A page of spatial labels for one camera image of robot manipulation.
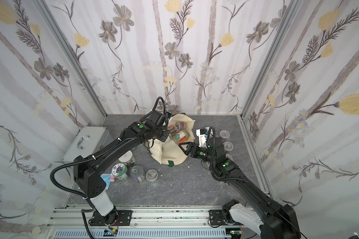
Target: can lid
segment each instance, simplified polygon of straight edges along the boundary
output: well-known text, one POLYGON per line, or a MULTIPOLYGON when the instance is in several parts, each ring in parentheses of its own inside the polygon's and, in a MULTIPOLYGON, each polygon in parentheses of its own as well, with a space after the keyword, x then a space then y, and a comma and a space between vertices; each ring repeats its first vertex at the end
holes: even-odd
POLYGON ((129 150, 124 155, 122 155, 119 160, 121 163, 126 163, 133 157, 133 153, 129 150))
POLYGON ((139 165, 132 167, 130 170, 130 175, 132 177, 140 177, 142 174, 144 174, 144 169, 139 165))
POLYGON ((149 171, 146 172, 146 179, 147 179, 147 180, 152 181, 152 180, 154 180, 155 178, 157 178, 157 176, 158 176, 158 173, 157 173, 157 171, 154 170, 154 169, 151 169, 151 170, 149 170, 149 171))
POLYGON ((230 137, 230 133, 227 130, 221 130, 221 132, 219 132, 219 136, 222 138, 228 138, 230 137))
POLYGON ((115 177, 119 177, 121 175, 124 175, 126 173, 126 166, 124 164, 116 164, 113 168, 112 168, 112 174, 115 177))

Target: gray flower pattern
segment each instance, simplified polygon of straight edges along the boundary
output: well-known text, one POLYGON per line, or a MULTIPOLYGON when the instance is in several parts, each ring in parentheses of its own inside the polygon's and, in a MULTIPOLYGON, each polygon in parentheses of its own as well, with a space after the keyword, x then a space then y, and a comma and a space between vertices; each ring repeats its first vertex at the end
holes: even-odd
POLYGON ((176 42, 168 42, 166 45, 165 45, 165 55, 168 55, 169 56, 169 59, 173 59, 173 57, 178 57, 180 56, 179 55, 179 50, 176 50, 177 49, 177 43, 176 42))
POLYGON ((175 115, 175 114, 179 114, 180 112, 180 107, 178 105, 170 105, 169 108, 167 109, 167 111, 169 113, 171 113, 172 115, 175 115))
POLYGON ((286 6, 283 6, 279 11, 278 11, 278 18, 273 18, 271 20, 271 23, 270 23, 270 27, 274 28, 274 27, 278 27, 279 24, 281 23, 282 21, 282 18, 283 18, 283 15, 284 15, 284 12, 286 11, 286 6))
POLYGON ((134 26, 134 21, 130 20, 132 12, 125 6, 114 5, 113 11, 118 15, 114 17, 113 21, 116 26, 123 26, 125 31, 130 31, 129 26, 134 26))
POLYGON ((62 81, 65 81, 65 77, 69 78, 68 70, 63 70, 62 65, 60 65, 59 63, 53 66, 53 69, 55 70, 55 74, 61 77, 62 81))
POLYGON ((41 79, 44 79, 44 77, 46 77, 47 80, 50 80, 50 74, 53 73, 53 69, 50 65, 45 66, 45 61, 42 60, 40 57, 38 58, 38 61, 34 62, 34 68, 36 71, 40 72, 41 79))
POLYGON ((284 76, 284 79, 290 80, 291 82, 293 82, 297 78, 295 76, 295 73, 299 70, 299 66, 300 66, 300 64, 297 64, 296 61, 291 62, 289 64, 289 68, 284 71, 286 74, 284 76))
POLYGON ((253 40, 260 42, 262 35, 265 35, 269 32, 269 23, 260 21, 256 27, 254 27, 254 33, 248 34, 247 43, 251 43, 253 40))
POLYGON ((286 97, 289 97, 289 103, 292 104, 297 101, 295 98, 295 95, 299 93, 299 88, 301 87, 300 84, 297 84, 296 82, 293 82, 289 85, 289 92, 285 95, 286 97))
POLYGON ((184 67, 185 65, 188 68, 191 68, 193 63, 189 61, 190 59, 191 59, 191 57, 189 56, 189 53, 181 54, 181 56, 178 59, 180 62, 182 62, 181 68, 184 67))
POLYGON ((115 42, 114 35, 117 33, 117 29, 113 26, 113 22, 109 21, 101 21, 101 30, 103 30, 103 33, 100 33, 98 36, 102 38, 103 42, 107 43, 108 39, 115 42))

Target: cable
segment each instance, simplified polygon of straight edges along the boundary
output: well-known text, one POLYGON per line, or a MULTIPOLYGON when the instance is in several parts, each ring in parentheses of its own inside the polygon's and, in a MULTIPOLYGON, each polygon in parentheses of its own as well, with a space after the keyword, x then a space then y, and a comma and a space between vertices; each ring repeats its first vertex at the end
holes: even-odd
POLYGON ((90 233, 90 231, 89 231, 88 223, 86 222, 86 217, 85 217, 85 213, 89 213, 89 212, 92 212, 92 211, 94 211, 94 209, 81 209, 81 214, 83 216, 85 229, 86 229, 86 232, 88 233, 89 238, 90 239, 95 239, 92 236, 92 234, 90 233))
POLYGON ((219 226, 212 226, 212 225, 210 225, 209 221, 210 221, 210 219, 207 221, 207 223, 208 223, 209 226, 212 227, 212 228, 217 228, 217 227, 220 227, 220 226, 221 226, 221 225, 219 225, 219 226))
POLYGON ((56 173, 58 170, 64 169, 64 168, 66 168, 66 167, 70 167, 70 166, 74 166, 74 165, 79 165, 79 164, 81 164, 81 163, 86 163, 86 162, 89 162, 89 161, 92 161, 92 160, 94 160, 94 158, 90 158, 90 159, 83 160, 83 161, 80 161, 80 162, 73 162, 73 163, 68 163, 68 164, 65 164, 65 165, 60 165, 60 166, 58 166, 57 168, 53 169, 52 172, 50 172, 50 180, 51 180, 51 182, 52 182, 56 187, 58 187, 59 189, 62 189, 62 190, 64 190, 64 191, 66 191, 66 192, 70 192, 70 193, 73 193, 73 194, 80 195, 80 196, 82 196, 83 198, 87 198, 87 196, 86 196, 83 192, 76 191, 76 190, 73 190, 73 189, 64 187, 63 185, 59 184, 59 183, 57 182, 57 180, 55 179, 55 173, 56 173))
POLYGON ((245 239, 250 239, 250 238, 253 238, 257 235, 257 233, 255 233, 254 235, 252 235, 251 237, 248 237, 248 238, 245 238, 245 239))

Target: round container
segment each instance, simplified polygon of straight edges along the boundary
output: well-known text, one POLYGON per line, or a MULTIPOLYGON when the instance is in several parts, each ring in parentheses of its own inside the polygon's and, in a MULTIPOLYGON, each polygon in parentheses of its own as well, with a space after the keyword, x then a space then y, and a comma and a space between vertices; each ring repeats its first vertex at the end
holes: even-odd
POLYGON ((170 125, 170 126, 168 127, 168 131, 169 131, 169 133, 170 133, 171 135, 173 135, 173 134, 175 134, 175 133, 178 132, 178 129, 177 129, 177 127, 176 127, 175 125, 170 125))
POLYGON ((120 160, 120 162, 126 165, 129 169, 135 165, 135 158, 130 150, 122 155, 118 160, 120 160))
POLYGON ((158 172, 154 169, 151 169, 146 172, 146 181, 148 182, 156 182, 158 179, 158 172))
POLYGON ((134 167, 132 167, 132 169, 130 170, 130 176, 136 181, 136 182, 143 182, 145 181, 145 174, 144 174, 144 169, 139 166, 139 165, 135 165, 134 167))
POLYGON ((230 159, 231 161, 233 161, 233 157, 230 154, 226 154, 226 158, 230 159))
POLYGON ((222 130, 219 132, 219 136, 221 137, 222 141, 226 141, 230 137, 230 133, 227 130, 222 130))
POLYGON ((112 169, 114 177, 120 181, 128 180, 129 176, 126 174, 128 168, 124 164, 116 164, 112 169))
POLYGON ((233 148, 234 148, 233 144, 230 143, 229 141, 226 141, 226 142, 224 143, 224 147, 225 147, 225 151, 226 151, 226 152, 230 152, 230 151, 232 151, 233 148))
POLYGON ((184 143, 189 136, 187 135, 186 131, 181 130, 178 133, 173 135, 173 141, 176 144, 184 143))
POLYGON ((186 129, 186 123, 183 121, 177 121, 174 125, 175 127, 177 127, 178 130, 186 129))

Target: wall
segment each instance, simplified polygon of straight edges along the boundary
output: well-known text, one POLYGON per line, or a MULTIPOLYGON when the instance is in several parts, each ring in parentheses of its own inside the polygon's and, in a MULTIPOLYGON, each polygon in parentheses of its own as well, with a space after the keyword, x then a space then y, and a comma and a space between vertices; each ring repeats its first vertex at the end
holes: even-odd
POLYGON ((46 2, 109 114, 240 114, 289 3, 46 2))
POLYGON ((359 0, 302 2, 244 121, 308 238, 359 233, 359 0))
MULTIPOLYGON (((0 238, 38 238, 67 194, 49 179, 102 117, 32 1, 0 1, 0 238)), ((72 185, 72 169, 57 180, 72 185)))

